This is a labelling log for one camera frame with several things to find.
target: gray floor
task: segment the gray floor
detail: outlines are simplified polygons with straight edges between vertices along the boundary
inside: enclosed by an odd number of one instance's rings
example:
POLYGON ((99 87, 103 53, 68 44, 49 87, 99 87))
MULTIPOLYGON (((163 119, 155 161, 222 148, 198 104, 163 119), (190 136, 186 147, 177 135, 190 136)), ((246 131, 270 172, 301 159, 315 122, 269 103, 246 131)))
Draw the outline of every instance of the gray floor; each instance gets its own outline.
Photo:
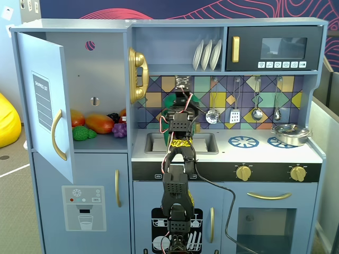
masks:
MULTIPOLYGON (((29 163, 24 130, 12 145, 0 148, 0 175, 29 163)), ((30 167, 0 178, 0 253, 41 254, 30 167)), ((312 254, 325 254, 316 237, 312 254)))

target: toy kitchen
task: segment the toy kitchen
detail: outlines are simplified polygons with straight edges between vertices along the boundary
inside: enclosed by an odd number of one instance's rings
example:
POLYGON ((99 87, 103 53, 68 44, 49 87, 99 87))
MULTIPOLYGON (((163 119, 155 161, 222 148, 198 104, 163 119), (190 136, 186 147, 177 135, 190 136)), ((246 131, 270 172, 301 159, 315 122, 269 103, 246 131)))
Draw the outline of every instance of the toy kitchen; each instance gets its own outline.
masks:
POLYGON ((42 253, 311 252, 326 21, 11 31, 42 253))

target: telephone handset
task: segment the telephone handset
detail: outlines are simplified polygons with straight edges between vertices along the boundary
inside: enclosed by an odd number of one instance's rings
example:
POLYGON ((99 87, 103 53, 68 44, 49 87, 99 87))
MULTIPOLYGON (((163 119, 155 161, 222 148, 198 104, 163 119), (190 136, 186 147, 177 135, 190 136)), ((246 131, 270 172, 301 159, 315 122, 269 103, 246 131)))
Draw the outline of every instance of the telephone handset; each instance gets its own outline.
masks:
POLYGON ((129 48, 129 82, 130 82, 130 99, 131 104, 143 98, 147 91, 149 73, 148 65, 143 54, 135 52, 133 48, 129 48), (137 68, 142 68, 142 86, 138 86, 137 68))

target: yellow bean bag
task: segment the yellow bean bag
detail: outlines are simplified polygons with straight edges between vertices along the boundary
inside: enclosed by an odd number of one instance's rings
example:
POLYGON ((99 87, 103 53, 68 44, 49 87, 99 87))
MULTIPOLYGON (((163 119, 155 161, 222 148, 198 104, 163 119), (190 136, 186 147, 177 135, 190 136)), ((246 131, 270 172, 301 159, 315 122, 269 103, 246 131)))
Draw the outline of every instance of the yellow bean bag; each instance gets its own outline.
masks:
POLYGON ((19 114, 13 105, 0 93, 0 147, 15 142, 21 133, 19 114))

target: sink basin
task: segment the sink basin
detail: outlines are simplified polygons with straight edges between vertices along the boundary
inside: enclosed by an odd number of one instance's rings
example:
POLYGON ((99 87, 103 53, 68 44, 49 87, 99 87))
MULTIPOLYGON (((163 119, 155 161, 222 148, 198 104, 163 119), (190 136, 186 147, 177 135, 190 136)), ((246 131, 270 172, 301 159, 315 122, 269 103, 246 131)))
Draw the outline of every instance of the sink basin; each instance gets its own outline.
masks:
MULTIPOLYGON (((193 146, 198 155, 216 155, 219 153, 216 137, 212 133, 196 133, 193 136, 193 146)), ((166 149, 163 134, 147 134, 145 153, 165 153, 166 149)))

